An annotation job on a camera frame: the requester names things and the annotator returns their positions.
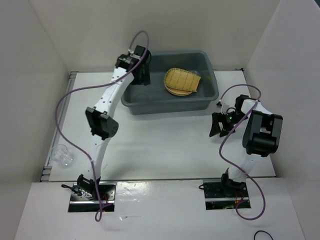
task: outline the white floor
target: white floor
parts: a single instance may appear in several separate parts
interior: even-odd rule
[[[61,182],[33,183],[15,240],[252,240],[257,230],[275,240],[304,240],[284,179],[257,182],[266,210],[255,221],[239,218],[234,209],[206,210],[201,180],[167,180],[118,182],[115,211],[103,213],[99,223],[95,212],[68,213],[70,191]],[[252,208],[240,212],[254,217],[262,198],[249,180],[247,188]]]
[[[73,89],[107,83],[110,72],[78,73]],[[215,71],[221,94],[230,86],[245,84],[242,71]],[[85,109],[92,107],[105,88],[73,93],[67,106],[63,133],[74,143],[89,150],[90,128]],[[249,95],[246,86],[236,87],[225,96],[226,103],[235,104],[240,94]],[[114,119],[119,131],[109,143],[101,169],[102,180],[159,180],[220,178],[229,167],[218,154],[222,138],[209,138],[211,114],[217,112],[216,103],[208,109],[190,112],[174,112],[148,115],[131,115],[121,103]],[[225,156],[234,162],[242,159],[242,137],[247,121],[231,136],[224,148]],[[74,165],[62,168],[51,161],[50,181],[76,181],[86,171],[86,156],[66,143],[73,152]],[[251,172],[253,177],[273,177],[275,171],[270,157],[258,163]]]

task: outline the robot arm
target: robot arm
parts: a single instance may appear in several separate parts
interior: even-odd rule
[[[101,177],[101,166],[106,148],[109,141],[114,135],[116,135],[119,128],[119,124],[113,119],[113,117],[121,96],[130,84],[150,84],[149,63],[147,62],[147,59],[151,55],[149,51],[139,67],[137,67],[132,73],[127,74],[128,71],[141,59],[144,51],[144,47],[137,46],[134,52],[129,51],[127,55],[122,54],[118,57],[111,79],[111,82],[114,82],[114,84],[107,87],[94,107],[87,107],[85,110],[85,115],[92,133],[89,155],[92,157],[95,176],[98,182]],[[96,193],[94,174],[89,161],[87,161],[87,166],[84,169],[84,172],[82,172],[77,179],[77,186],[86,194],[86,196],[94,197]]]
[[[255,105],[256,99],[247,95],[237,97],[234,111],[228,113],[224,110],[229,106],[221,105],[221,113],[212,114],[212,128],[210,137],[220,133],[220,137],[227,135],[235,124]],[[242,138],[242,146],[245,148],[242,162],[239,165],[247,174],[254,166],[271,153],[275,153],[279,146],[282,121],[280,115],[266,110],[261,102],[258,102],[254,110],[249,114],[249,120]],[[242,189],[246,183],[247,175],[235,167],[228,168],[221,177],[223,188]]]

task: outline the black cable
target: black cable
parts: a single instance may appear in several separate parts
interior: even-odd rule
[[[254,234],[254,236],[253,236],[253,240],[256,240],[256,235],[257,235],[258,233],[268,234],[269,237],[270,237],[272,240],[274,240],[273,237],[270,235],[270,233],[268,233],[267,231],[263,231],[263,230],[256,231],[255,234]]]
[[[64,189],[70,189],[72,192],[74,192],[75,194],[77,194],[78,196],[81,196],[81,192],[79,190],[74,189],[72,186],[68,186],[65,184],[61,184],[61,187],[63,187]]]
[[[234,111],[236,111],[236,109],[235,109],[234,107],[229,107],[225,112],[228,114],[228,111],[229,111],[230,109],[233,109]]]

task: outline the gray plastic bin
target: gray plastic bin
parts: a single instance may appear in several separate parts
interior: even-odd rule
[[[197,92],[175,96],[164,85],[166,72],[180,68],[201,76]],[[133,115],[158,114],[206,109],[219,96],[217,79],[208,56],[203,51],[152,54],[150,85],[129,85],[121,97]]]

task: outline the yellow woven placemat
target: yellow woven placemat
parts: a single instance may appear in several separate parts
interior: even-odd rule
[[[173,89],[196,92],[201,77],[180,68],[169,69],[164,76],[164,84]]]
[[[188,95],[192,94],[192,91],[175,89],[175,88],[169,87],[167,85],[164,85],[164,87],[168,90],[169,93],[176,95],[176,96],[188,96]]]

